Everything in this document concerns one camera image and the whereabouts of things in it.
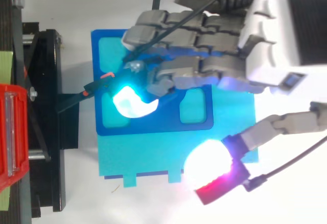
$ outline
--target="screw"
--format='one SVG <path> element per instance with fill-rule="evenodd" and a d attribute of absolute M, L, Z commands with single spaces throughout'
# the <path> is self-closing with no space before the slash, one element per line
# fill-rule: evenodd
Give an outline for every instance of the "screw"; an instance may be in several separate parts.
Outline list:
<path fill-rule="evenodd" d="M 18 9 L 23 9 L 25 7 L 25 0 L 12 0 L 12 5 Z"/>
<path fill-rule="evenodd" d="M 37 97 L 37 91 L 34 89 L 34 87 L 30 88 L 29 97 L 32 102 L 35 101 L 35 97 Z"/>

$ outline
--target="white background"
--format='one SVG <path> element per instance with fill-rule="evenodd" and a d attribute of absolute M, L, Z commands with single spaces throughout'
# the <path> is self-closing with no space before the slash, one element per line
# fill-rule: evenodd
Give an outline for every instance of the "white background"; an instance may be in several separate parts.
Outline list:
<path fill-rule="evenodd" d="M 93 80 L 90 32 L 129 28 L 151 6 L 152 0 L 26 0 L 23 21 L 38 21 L 41 30 L 62 35 L 63 92 L 77 93 Z M 161 8 L 182 10 L 167 0 Z M 308 105 L 265 93 L 256 97 L 256 115 L 304 111 Z M 277 137 L 260 148 L 260 163 L 247 167 L 253 176 L 268 172 L 325 134 Z M 168 184 L 167 176 L 138 178 L 134 188 L 99 177 L 96 138 L 90 99 L 80 105 L 79 149 L 65 151 L 66 207 L 61 213 L 43 208 L 34 224 L 327 223 L 327 145 L 252 193 L 239 187 L 202 206 L 185 183 Z"/>

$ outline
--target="cyan light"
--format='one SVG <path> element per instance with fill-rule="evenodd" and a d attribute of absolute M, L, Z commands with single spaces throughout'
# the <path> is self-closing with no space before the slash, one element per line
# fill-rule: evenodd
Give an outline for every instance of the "cyan light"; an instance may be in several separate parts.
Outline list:
<path fill-rule="evenodd" d="M 159 104 L 159 100 L 151 103 L 142 102 L 135 91 L 125 86 L 113 98 L 112 101 L 118 112 L 127 118 L 140 118 L 154 112 Z"/>
<path fill-rule="evenodd" d="M 207 140 L 198 145 L 184 163 L 184 177 L 194 190 L 230 172 L 232 158 L 221 141 Z"/>

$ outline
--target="red light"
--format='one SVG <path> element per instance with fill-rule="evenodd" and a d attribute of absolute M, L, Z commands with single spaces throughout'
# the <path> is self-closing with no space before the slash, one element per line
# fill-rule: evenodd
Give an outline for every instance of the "red light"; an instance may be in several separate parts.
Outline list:
<path fill-rule="evenodd" d="M 233 161 L 229 173 L 218 177 L 208 185 L 196 190 L 196 193 L 202 203 L 207 205 L 241 185 L 249 177 L 250 174 L 244 164 L 241 161 Z"/>

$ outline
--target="red plastic bin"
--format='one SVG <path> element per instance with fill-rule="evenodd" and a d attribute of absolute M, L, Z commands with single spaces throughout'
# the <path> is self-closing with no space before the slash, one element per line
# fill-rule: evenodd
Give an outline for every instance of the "red plastic bin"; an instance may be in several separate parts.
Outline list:
<path fill-rule="evenodd" d="M 27 91 L 0 84 L 0 192 L 28 171 Z"/>

